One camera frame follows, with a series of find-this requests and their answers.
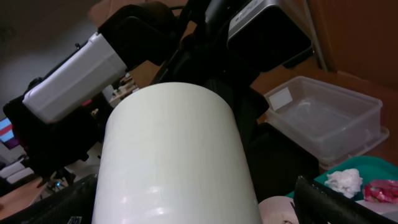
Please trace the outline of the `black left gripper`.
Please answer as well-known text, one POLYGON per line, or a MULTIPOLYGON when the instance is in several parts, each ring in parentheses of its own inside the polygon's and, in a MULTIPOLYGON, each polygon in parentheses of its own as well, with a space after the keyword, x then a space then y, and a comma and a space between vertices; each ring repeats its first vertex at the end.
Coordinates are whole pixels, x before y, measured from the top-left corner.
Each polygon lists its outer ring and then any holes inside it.
POLYGON ((177 17, 176 47, 151 83, 191 83, 218 94, 232 109, 243 147, 248 149, 257 120, 266 112, 268 104, 251 88, 259 72, 227 48, 229 22, 244 3, 187 1, 177 17))

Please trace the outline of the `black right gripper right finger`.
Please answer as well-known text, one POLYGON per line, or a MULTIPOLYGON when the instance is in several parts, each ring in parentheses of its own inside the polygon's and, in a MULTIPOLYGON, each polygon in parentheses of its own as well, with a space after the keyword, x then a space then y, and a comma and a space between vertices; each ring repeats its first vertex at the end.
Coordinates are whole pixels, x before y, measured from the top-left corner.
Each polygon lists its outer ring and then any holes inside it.
POLYGON ((300 224, 397 224, 304 176, 296 181, 293 208, 300 224))

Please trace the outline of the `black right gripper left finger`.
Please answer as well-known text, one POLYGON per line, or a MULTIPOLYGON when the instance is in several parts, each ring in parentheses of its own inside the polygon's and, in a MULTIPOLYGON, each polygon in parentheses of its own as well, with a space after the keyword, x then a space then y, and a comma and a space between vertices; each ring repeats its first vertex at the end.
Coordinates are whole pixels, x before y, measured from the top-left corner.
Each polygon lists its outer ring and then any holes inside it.
POLYGON ((88 175, 1 220, 1 224, 91 224, 96 187, 97 175, 88 175))

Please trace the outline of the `large pink plate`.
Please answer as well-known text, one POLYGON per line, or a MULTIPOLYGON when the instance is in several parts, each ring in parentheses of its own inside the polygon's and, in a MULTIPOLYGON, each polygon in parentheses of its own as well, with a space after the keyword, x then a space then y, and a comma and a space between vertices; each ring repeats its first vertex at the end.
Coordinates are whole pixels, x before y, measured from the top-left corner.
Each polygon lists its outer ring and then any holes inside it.
MULTIPOLYGON (((358 200, 356 203, 397 222, 397 205, 391 203, 376 203, 358 200)), ((293 199, 285 196, 275 196, 263 200, 259 204, 263 223, 298 224, 299 221, 293 208, 293 199)))

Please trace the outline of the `white cup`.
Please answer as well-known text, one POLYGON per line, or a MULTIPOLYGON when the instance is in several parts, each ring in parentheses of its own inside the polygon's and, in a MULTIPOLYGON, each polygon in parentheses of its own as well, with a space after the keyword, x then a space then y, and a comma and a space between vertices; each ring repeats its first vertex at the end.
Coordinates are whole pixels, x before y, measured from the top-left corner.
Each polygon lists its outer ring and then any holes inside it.
POLYGON ((233 112, 216 93, 161 83, 106 124, 93 223, 260 223, 233 112))

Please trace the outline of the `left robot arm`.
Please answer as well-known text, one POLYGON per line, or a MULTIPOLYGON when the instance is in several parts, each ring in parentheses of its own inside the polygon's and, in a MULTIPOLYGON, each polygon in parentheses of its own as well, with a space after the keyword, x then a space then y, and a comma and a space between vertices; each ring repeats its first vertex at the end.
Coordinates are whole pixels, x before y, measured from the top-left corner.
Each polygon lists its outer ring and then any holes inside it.
POLYGON ((239 32, 265 1, 189 1, 178 18, 160 2, 122 7, 87 43, 7 112, 22 138, 60 124, 84 101, 147 60, 153 84, 128 96, 106 123, 93 223, 260 223, 230 105, 198 84, 219 56, 185 71, 176 49, 188 21, 207 34, 239 32))

